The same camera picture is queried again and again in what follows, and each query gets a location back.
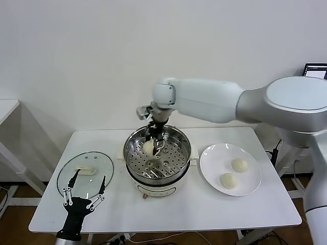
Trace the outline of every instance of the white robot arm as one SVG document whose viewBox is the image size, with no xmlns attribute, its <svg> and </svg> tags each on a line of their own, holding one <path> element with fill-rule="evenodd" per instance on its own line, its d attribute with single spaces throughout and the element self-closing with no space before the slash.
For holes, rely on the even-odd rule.
<svg viewBox="0 0 327 245">
<path fill-rule="evenodd" d="M 315 173 L 304 205 L 315 244 L 325 244 L 327 233 L 327 81 L 310 77 L 288 77 L 266 87 L 244 90 L 236 83 L 197 79 L 161 79 L 153 90 L 153 101 L 137 109 L 140 119 L 152 118 L 156 139 L 172 111 L 227 123 L 268 123 L 288 144 L 311 148 Z M 155 140 L 160 151 L 163 143 Z"/>
</svg>

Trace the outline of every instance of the metal rim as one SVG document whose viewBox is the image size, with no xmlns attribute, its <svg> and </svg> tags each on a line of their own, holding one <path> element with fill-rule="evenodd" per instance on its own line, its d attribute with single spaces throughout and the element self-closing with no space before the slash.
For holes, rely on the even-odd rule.
<svg viewBox="0 0 327 245">
<path fill-rule="evenodd" d="M 180 179 L 188 169 L 191 144 L 187 136 L 174 126 L 164 126 L 165 147 L 160 157 L 143 151 L 146 126 L 135 130 L 125 141 L 123 156 L 131 176 L 141 183 L 165 186 Z"/>
</svg>

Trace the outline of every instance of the white wall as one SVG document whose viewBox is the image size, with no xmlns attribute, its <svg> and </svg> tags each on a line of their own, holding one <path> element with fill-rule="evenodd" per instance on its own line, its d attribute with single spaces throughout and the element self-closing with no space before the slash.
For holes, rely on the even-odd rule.
<svg viewBox="0 0 327 245">
<path fill-rule="evenodd" d="M 19 99 L 63 151 L 73 130 L 140 127 L 135 107 L 161 76 L 251 89 L 326 62 L 326 8 L 321 0 L 2 0 L 0 99 Z M 177 114 L 170 123 L 212 125 Z"/>
</svg>

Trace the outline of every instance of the electrical cable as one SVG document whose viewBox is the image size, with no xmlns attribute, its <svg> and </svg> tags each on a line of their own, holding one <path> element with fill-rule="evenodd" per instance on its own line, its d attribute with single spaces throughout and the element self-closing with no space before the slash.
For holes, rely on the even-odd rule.
<svg viewBox="0 0 327 245">
<path fill-rule="evenodd" d="M 282 139 L 280 139 L 280 140 L 278 141 L 278 143 L 277 143 L 277 145 L 276 145 L 275 148 L 277 148 L 277 147 L 279 146 L 279 144 L 281 143 L 281 141 L 282 141 Z"/>
<path fill-rule="evenodd" d="M 4 202 L 3 206 L 0 208 L 0 212 L 1 212 L 1 211 L 3 210 L 3 208 L 5 207 L 6 203 L 7 203 L 7 200 L 8 200 L 8 192 L 9 192 L 9 190 L 7 190 L 6 188 L 3 188 L 3 187 L 1 187 L 1 186 L 0 186 L 0 189 L 6 191 L 6 199 L 5 199 L 5 202 Z"/>
<path fill-rule="evenodd" d="M 147 240 L 147 241 L 132 241 L 131 239 L 128 239 L 128 241 L 130 241 L 132 243 L 143 243 L 143 242 L 150 242 L 150 241 L 159 241 L 159 240 L 168 239 L 168 238 L 170 238 L 172 236 L 178 236 L 178 235 L 181 235 L 181 234 L 184 234 L 184 233 L 187 233 L 187 231 L 184 231 L 184 232 L 181 232 L 181 233 L 177 233 L 177 234 L 174 234 L 174 235 L 170 235 L 170 236 L 167 236 L 167 237 L 164 237 L 164 238 L 151 239 L 151 240 Z"/>
<path fill-rule="evenodd" d="M 167 236 L 167 237 L 164 237 L 164 238 L 157 238 L 157 239 L 152 239 L 152 240 L 147 240 L 147 241 L 132 241 L 131 239 L 128 239 L 128 241 L 132 242 L 132 243 L 143 243 L 143 242 L 150 242 L 150 241 L 158 241 L 158 240 L 165 240 L 165 239 L 168 239 L 172 236 L 177 236 L 177 235 L 181 235 L 181 234 L 184 234 L 184 233 L 188 233 L 187 231 L 185 232 L 181 232 L 181 233 L 178 233 L 178 234 L 174 234 L 174 235 L 170 235 L 170 236 Z M 211 242 L 209 242 L 209 240 L 203 236 L 201 233 L 195 231 L 195 233 L 197 233 L 198 235 L 202 236 L 202 238 L 209 244 L 209 245 L 212 245 Z"/>
<path fill-rule="evenodd" d="M 202 236 L 204 240 L 206 240 L 206 242 L 209 244 L 209 245 L 212 245 L 211 242 L 209 242 L 208 239 L 206 239 L 206 237 L 204 235 L 202 235 L 200 232 L 197 232 L 195 231 L 195 233 L 197 233 L 198 235 Z"/>
<path fill-rule="evenodd" d="M 177 244 L 173 242 L 168 242 L 168 243 L 161 243 L 161 244 L 148 243 L 147 245 L 177 245 Z"/>
<path fill-rule="evenodd" d="M 286 245 L 289 245 L 289 244 L 288 244 L 284 239 L 282 239 L 280 236 L 278 236 L 278 234 L 277 234 L 276 232 L 272 231 L 272 233 L 274 233 L 275 236 L 276 236 L 280 241 L 284 242 Z"/>
</svg>

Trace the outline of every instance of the table leg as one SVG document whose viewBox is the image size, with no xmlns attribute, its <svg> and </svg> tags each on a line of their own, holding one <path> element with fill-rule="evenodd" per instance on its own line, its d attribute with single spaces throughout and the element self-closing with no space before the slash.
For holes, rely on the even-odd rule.
<svg viewBox="0 0 327 245">
<path fill-rule="evenodd" d="M 93 233 L 89 233 L 89 235 L 87 236 L 87 243 L 92 244 L 92 240 L 93 240 Z"/>
<path fill-rule="evenodd" d="M 286 155 L 276 164 L 276 172 L 281 177 L 294 164 L 294 161 L 301 155 L 303 149 L 293 147 Z"/>
<path fill-rule="evenodd" d="M 43 195 L 46 186 L 24 164 L 0 142 L 0 153 L 7 159 L 5 163 L 15 171 L 40 195 Z"/>
<path fill-rule="evenodd" d="M 37 207 L 39 204 L 41 198 L 14 198 L 14 195 L 16 191 L 18 190 L 18 185 L 12 185 L 8 192 L 7 192 L 7 201 L 5 203 L 6 198 L 3 198 L 3 200 L 0 203 L 1 211 L 0 211 L 0 219 L 6 212 L 6 209 L 9 206 L 25 206 L 25 207 Z"/>
<path fill-rule="evenodd" d="M 248 245 L 271 232 L 273 228 L 256 229 L 236 242 L 236 245 Z"/>
</svg>

